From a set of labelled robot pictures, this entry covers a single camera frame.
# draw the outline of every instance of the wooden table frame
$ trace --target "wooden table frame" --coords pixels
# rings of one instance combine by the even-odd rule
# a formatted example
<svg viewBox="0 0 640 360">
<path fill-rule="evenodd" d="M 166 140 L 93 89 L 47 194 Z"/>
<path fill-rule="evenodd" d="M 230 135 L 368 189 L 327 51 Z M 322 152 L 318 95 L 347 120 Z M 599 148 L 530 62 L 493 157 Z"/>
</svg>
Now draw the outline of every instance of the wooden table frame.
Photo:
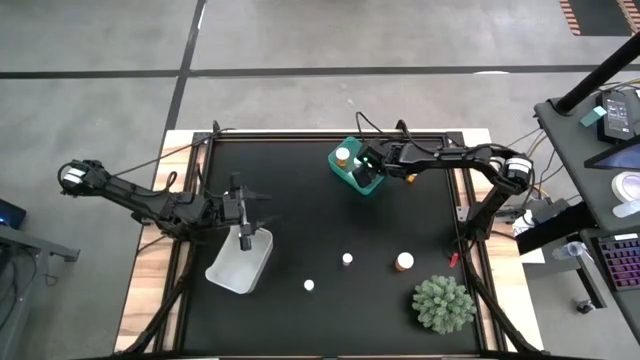
<svg viewBox="0 0 640 360">
<path fill-rule="evenodd" d="M 296 134 L 309 133 L 312 135 L 318 133 L 345 133 L 352 131 L 353 130 L 244 130 L 229 131 L 228 133 L 235 135 L 269 134 L 277 132 Z M 194 134 L 202 132 L 210 133 L 211 131 L 172 130 L 167 132 L 161 151 L 163 155 L 176 151 L 181 147 L 187 147 L 159 162 L 153 184 L 154 189 L 164 189 L 166 179 L 172 171 L 176 171 L 178 173 L 178 178 L 171 187 L 172 191 L 183 191 L 186 182 L 199 186 L 198 179 L 193 176 L 188 176 L 186 173 L 189 164 L 193 164 L 194 162 L 196 162 L 201 168 L 206 167 L 204 162 L 208 146 L 205 144 L 200 145 L 195 152 L 192 152 L 192 148 L 188 146 L 193 142 Z M 487 129 L 412 130 L 412 133 L 414 134 L 422 132 L 460 132 L 462 133 L 464 143 L 467 146 L 491 142 L 489 131 Z M 475 197 L 476 201 L 481 201 L 492 187 L 484 175 L 475 170 L 470 170 L 467 172 L 467 176 L 464 176 L 464 172 L 462 170 L 456 169 L 454 174 L 461 206 L 468 206 L 469 198 L 473 199 Z M 475 191 L 475 194 L 471 194 L 471 196 L 467 196 L 467 188 L 469 188 L 467 185 L 469 180 L 471 181 L 472 187 Z M 502 224 L 494 225 L 494 229 L 501 230 L 506 233 L 510 233 L 511 231 L 509 226 Z M 140 237 L 139 247 L 150 243 L 159 236 L 160 233 L 155 226 L 144 227 Z M 485 257 L 488 257 L 488 259 L 484 259 L 484 264 L 488 263 L 490 265 L 492 274 L 491 278 L 493 279 L 493 284 L 487 285 L 489 287 L 493 285 L 500 307 L 507 314 L 515 327 L 522 333 L 525 339 L 536 348 L 542 349 L 542 340 L 540 338 L 537 320 L 533 310 L 533 304 L 531 303 L 529 289 L 524 275 L 524 269 L 520 261 L 517 244 L 512 239 L 492 235 L 491 238 L 486 241 L 485 246 L 486 253 L 484 253 L 484 255 Z M 186 259 L 187 249 L 187 243 L 177 244 L 173 243 L 171 239 L 163 239 L 157 244 L 145 249 L 144 252 L 138 255 L 134 264 L 129 284 L 129 291 L 127 293 L 127 299 L 124 305 L 124 311 L 116 338 L 115 351 L 124 350 L 131 345 L 140 332 L 142 332 L 146 327 L 149 320 L 159 308 L 160 303 L 162 302 L 163 293 L 167 291 L 168 284 L 170 283 L 167 280 L 175 282 L 176 278 L 180 275 Z M 180 256 L 174 257 L 173 261 L 170 261 L 170 258 L 172 258 L 172 252 L 179 252 Z M 472 250 L 473 264 L 481 277 L 483 277 L 483 272 L 489 269 L 487 266 L 482 266 L 482 255 L 482 251 L 478 251 L 478 247 L 475 247 Z M 172 273 L 169 271 L 170 267 L 174 267 L 177 270 L 177 273 L 175 273 L 175 276 L 168 279 L 168 276 Z M 500 342 L 504 341 L 504 336 L 502 336 L 502 334 L 500 334 L 500 336 L 496 336 L 496 332 L 494 331 L 494 320 L 491 318 L 491 315 L 489 314 L 489 311 L 482 299 L 478 299 L 478 301 L 487 349 L 496 350 L 499 348 Z M 167 327 L 162 346 L 152 342 L 152 344 L 148 346 L 147 351 L 151 351 L 152 349 L 172 349 L 174 343 L 173 340 L 176 336 L 175 330 L 177 326 L 176 323 L 179 304 L 180 300 L 176 302 L 167 319 Z M 508 340 L 506 340 L 506 345 L 509 351 L 515 351 L 513 345 Z"/>
</svg>

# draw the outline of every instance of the artificial plant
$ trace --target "artificial plant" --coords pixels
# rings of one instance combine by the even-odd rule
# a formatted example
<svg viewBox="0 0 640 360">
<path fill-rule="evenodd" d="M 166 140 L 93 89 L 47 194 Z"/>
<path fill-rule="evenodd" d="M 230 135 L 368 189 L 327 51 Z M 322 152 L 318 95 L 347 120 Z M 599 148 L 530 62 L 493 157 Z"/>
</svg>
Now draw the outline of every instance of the artificial plant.
<svg viewBox="0 0 640 360">
<path fill-rule="evenodd" d="M 418 321 L 438 334 L 460 331 L 473 321 L 477 309 L 473 299 L 453 277 L 432 276 L 416 286 L 413 308 L 420 312 Z"/>
</svg>

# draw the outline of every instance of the gray floor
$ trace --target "gray floor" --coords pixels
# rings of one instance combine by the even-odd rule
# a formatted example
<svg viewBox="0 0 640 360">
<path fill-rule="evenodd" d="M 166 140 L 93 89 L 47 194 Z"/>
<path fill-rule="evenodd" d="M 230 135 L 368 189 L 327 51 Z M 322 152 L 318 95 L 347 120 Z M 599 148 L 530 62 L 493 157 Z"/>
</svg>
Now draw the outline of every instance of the gray floor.
<svg viewBox="0 0 640 360">
<path fill-rule="evenodd" d="M 148 70 L 180 66 L 195 0 L 0 0 L 0 71 Z M 217 0 L 207 4 L 192 68 L 595 64 L 625 41 L 571 35 L 556 0 Z M 484 127 L 508 143 L 536 127 L 536 102 L 581 73 L 190 79 L 179 129 Z M 636 77 L 624 73 L 623 78 Z M 54 262 L 28 323 L 24 359 L 109 354 L 140 227 L 100 199 L 59 195 L 57 168 L 102 160 L 117 171 L 157 155 L 175 79 L 0 80 L 0 197 L 29 210 L 25 230 L 80 247 Z M 526 149 L 528 143 L 517 146 Z M 542 171 L 548 144 L 534 154 Z M 556 159 L 551 166 L 559 166 Z M 153 167 L 130 174 L 150 184 Z M 545 190 L 576 193 L 563 171 Z M 635 359 L 619 309 L 587 316 L 575 274 L 530 282 L 545 348 Z"/>
</svg>

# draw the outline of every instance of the computer screen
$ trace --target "computer screen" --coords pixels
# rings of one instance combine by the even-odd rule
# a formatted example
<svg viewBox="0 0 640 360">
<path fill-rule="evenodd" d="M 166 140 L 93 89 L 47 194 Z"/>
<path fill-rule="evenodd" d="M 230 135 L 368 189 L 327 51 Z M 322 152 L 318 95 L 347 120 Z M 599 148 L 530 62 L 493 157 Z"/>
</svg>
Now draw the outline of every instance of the computer screen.
<svg viewBox="0 0 640 360">
<path fill-rule="evenodd" d="M 640 171 L 640 136 L 592 157 L 584 165 L 587 168 Z"/>
</svg>

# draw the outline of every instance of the keyboard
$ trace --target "keyboard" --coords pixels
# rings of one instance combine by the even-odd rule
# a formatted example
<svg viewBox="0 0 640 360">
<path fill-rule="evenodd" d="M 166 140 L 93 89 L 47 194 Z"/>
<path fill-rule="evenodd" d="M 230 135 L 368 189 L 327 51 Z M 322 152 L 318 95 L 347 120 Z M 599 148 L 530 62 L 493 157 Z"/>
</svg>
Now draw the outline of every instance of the keyboard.
<svg viewBox="0 0 640 360">
<path fill-rule="evenodd" d="M 640 240 L 603 242 L 600 251 L 616 290 L 640 289 Z"/>
</svg>

